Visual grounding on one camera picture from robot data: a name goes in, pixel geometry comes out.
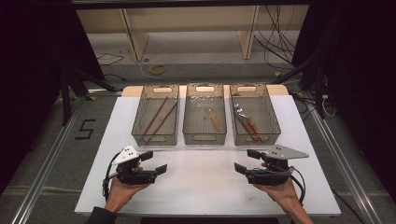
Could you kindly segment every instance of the cable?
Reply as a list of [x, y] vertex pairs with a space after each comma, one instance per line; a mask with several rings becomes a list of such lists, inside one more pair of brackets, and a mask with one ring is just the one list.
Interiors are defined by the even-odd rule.
[[114, 54], [110, 54], [110, 53], [105, 53], [105, 54], [103, 54], [102, 56], [100, 56], [100, 57], [98, 57], [98, 58], [96, 58], [96, 59], [101, 59], [102, 57], [104, 57], [105, 55], [110, 55], [110, 56], [113, 56], [113, 57], [118, 57], [118, 58], [120, 58], [120, 59], [118, 59], [118, 60], [116, 60], [116, 61], [114, 61], [114, 62], [112, 62], [112, 63], [102, 63], [102, 65], [111, 65], [111, 64], [113, 64], [113, 63], [117, 63], [117, 62], [119, 62], [119, 61], [121, 61], [121, 60], [123, 60], [124, 59], [124, 56], [122, 56], [122, 55], [114, 55]]
[[111, 170], [111, 166], [112, 166], [112, 162], [120, 155], [121, 152], [117, 153], [113, 159], [111, 160], [110, 164], [108, 165], [107, 171], [106, 171], [106, 176], [105, 179], [103, 180], [103, 196], [105, 196], [106, 202], [107, 202], [107, 198], [108, 198], [108, 182], [110, 181], [110, 177], [108, 176], [110, 174], [110, 170]]
[[[266, 7], [266, 9], [267, 9], [267, 12], [268, 12], [268, 14], [269, 14], [269, 16], [270, 16], [270, 19], [271, 19], [273, 25], [274, 25], [275, 28], [276, 28], [276, 23], [274, 22], [274, 19], [272, 18], [271, 14], [270, 14], [270, 11], [269, 11], [269, 9], [268, 9], [268, 6], [265, 6], [265, 7]], [[279, 8], [279, 5], [276, 7], [277, 12], [279, 13], [279, 12], [280, 12], [280, 9], [278, 9], [278, 8]], [[285, 37], [285, 35], [284, 35], [282, 32], [280, 32], [280, 30], [276, 29], [276, 31], [277, 31], [281, 36], [283, 36], [283, 37], [286, 39], [286, 41], [287, 41], [292, 47], [295, 48], [295, 46], [289, 42], [289, 40]]]
[[323, 106], [323, 111], [326, 113], [327, 116], [329, 116], [330, 118], [334, 117], [335, 112], [337, 111], [337, 109], [335, 108], [334, 111], [332, 112], [332, 115], [330, 115], [329, 113], [327, 113], [327, 110], [325, 108], [324, 102], [326, 101], [326, 98], [323, 99], [322, 101], [322, 106]]
[[104, 76], [105, 76], [105, 77], [108, 77], [108, 76], [119, 77], [120, 79], [126, 81], [126, 78], [125, 78], [125, 77], [120, 77], [120, 76], [117, 76], [116, 74], [112, 74], [112, 73], [105, 74]]
[[345, 205], [346, 207], [349, 208], [349, 210], [353, 213], [353, 215], [355, 215], [355, 217], [359, 220], [360, 223], [365, 224], [364, 220], [359, 216], [359, 214], [355, 211], [355, 209], [352, 208], [352, 206], [350, 206], [349, 203], [347, 203], [347, 201], [345, 201], [334, 189], [332, 189], [332, 193], [337, 196]]
[[290, 176], [291, 179], [296, 182], [296, 184], [299, 186], [299, 188], [301, 189], [301, 196], [300, 196], [300, 203], [301, 205], [303, 205], [303, 200], [305, 198], [305, 193], [306, 193], [306, 185], [305, 185], [305, 180], [303, 175], [300, 173], [300, 171], [298, 171], [296, 168], [294, 168], [295, 171], [297, 171], [297, 173], [300, 175], [301, 179], [303, 180], [303, 185], [301, 186], [300, 182], [298, 182], [298, 180], [294, 177], [294, 176]]
[[275, 48], [277, 48], [277, 49], [281, 49], [281, 50], [284, 50], [284, 49], [282, 49], [282, 48], [280, 48], [279, 46], [277, 46], [277, 45], [275, 45], [275, 44], [273, 44], [273, 43], [271, 43], [267, 38], [265, 38], [264, 37], [264, 35], [262, 34], [262, 32], [261, 31], [259, 31], [259, 34], [260, 34], [260, 36], [265, 40], [265, 41], [267, 41], [268, 42], [268, 44], [270, 44], [271, 46], [273, 46], [273, 47], [275, 47]]
[[304, 122], [304, 120], [306, 120], [306, 118], [308, 118], [308, 116], [312, 113], [312, 111], [314, 111], [315, 110], [315, 108], [312, 108], [311, 109], [311, 111], [309, 111], [309, 113], [305, 116], [305, 118], [303, 118], [303, 122]]
[[271, 53], [275, 54], [277, 57], [279, 57], [280, 59], [282, 59], [283, 61], [285, 61], [286, 63], [291, 64], [291, 62], [288, 59], [285, 59], [284, 57], [282, 57], [281, 55], [279, 55], [278, 53], [276, 53], [275, 51], [273, 51], [272, 49], [268, 48], [267, 46], [264, 46], [264, 44], [257, 38], [257, 36], [254, 35], [254, 38], [260, 43], [260, 45], [265, 48], [268, 49], [269, 51], [271, 51]]

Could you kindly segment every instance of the sleeve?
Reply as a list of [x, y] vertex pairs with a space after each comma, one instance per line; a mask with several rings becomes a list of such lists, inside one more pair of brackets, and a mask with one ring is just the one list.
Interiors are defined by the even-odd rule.
[[117, 215], [100, 207], [94, 207], [85, 224], [113, 224]]

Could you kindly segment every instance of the wooden handle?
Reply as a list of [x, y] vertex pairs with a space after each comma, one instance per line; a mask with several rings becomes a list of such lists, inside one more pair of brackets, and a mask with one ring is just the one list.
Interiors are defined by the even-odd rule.
[[[260, 130], [257, 128], [256, 124], [254, 124], [252, 121], [249, 121], [248, 123], [250, 124], [251, 128], [254, 130], [254, 133], [260, 133]], [[260, 138], [260, 140], [262, 140], [263, 142], [268, 141], [268, 138], [264, 136], [260, 136], [258, 138]]]
[[[250, 134], [255, 134], [256, 133], [254, 131], [254, 129], [250, 126], [250, 124], [247, 121], [242, 122], [242, 124], [244, 125], [244, 127], [245, 127], [245, 129], [247, 130], [248, 133], [250, 133]], [[260, 140], [259, 137], [252, 137], [252, 138], [253, 138], [254, 141], [259, 141]]]
[[209, 114], [210, 119], [212, 120], [213, 125], [215, 125], [216, 131], [220, 132], [222, 130], [222, 126], [215, 113]]

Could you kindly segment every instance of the wooden chopstick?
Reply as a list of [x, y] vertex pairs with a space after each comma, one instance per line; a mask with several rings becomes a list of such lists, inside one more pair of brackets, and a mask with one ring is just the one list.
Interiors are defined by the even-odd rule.
[[166, 121], [166, 119], [169, 117], [169, 115], [172, 113], [172, 111], [176, 108], [177, 105], [177, 101], [175, 102], [175, 104], [172, 106], [172, 108], [169, 110], [168, 114], [166, 114], [165, 118], [163, 118], [163, 121], [161, 121], [161, 123], [157, 126], [157, 128], [154, 130], [154, 132], [152, 134], [155, 134], [163, 125], [163, 123]]

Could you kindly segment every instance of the metal rail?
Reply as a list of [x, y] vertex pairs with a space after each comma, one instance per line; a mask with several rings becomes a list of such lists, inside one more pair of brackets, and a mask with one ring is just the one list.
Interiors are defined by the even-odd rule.
[[71, 127], [74, 124], [76, 119], [77, 113], [81, 108], [82, 104], [85, 101], [85, 97], [78, 97], [75, 105], [73, 106], [73, 111], [70, 120], [62, 127], [61, 131], [59, 132], [54, 144], [52, 145], [49, 155], [47, 156], [46, 160], [44, 161], [43, 165], [41, 166], [40, 171], [35, 178], [32, 186], [29, 188], [29, 191], [25, 195], [20, 207], [18, 208], [15, 217], [12, 220], [12, 224], [21, 224], [26, 223], [28, 217], [32, 213], [32, 210], [35, 206], [35, 203], [40, 195], [41, 190], [46, 183], [50, 172], [52, 170], [53, 165], [55, 164], [59, 153], [64, 146], [64, 142], [66, 140], [67, 135], [69, 134]]
[[[307, 95], [307, 97], [312, 97], [309, 92], [306, 92], [305, 95]], [[316, 111], [313, 111], [312, 115], [315, 123], [319, 127], [321, 134], [323, 135], [324, 140], [327, 143], [327, 146], [329, 147], [330, 152], [332, 153], [332, 156], [334, 157], [335, 163], [337, 163], [337, 166], [340, 169], [346, 184], [348, 185], [353, 197], [356, 200], [356, 203], [364, 215], [366, 222], [374, 224], [383, 223], [379, 214], [376, 212], [370, 197], [349, 165], [343, 150], [340, 148], [334, 136], [332, 135], [332, 131], [327, 125], [326, 120], [322, 119]]]

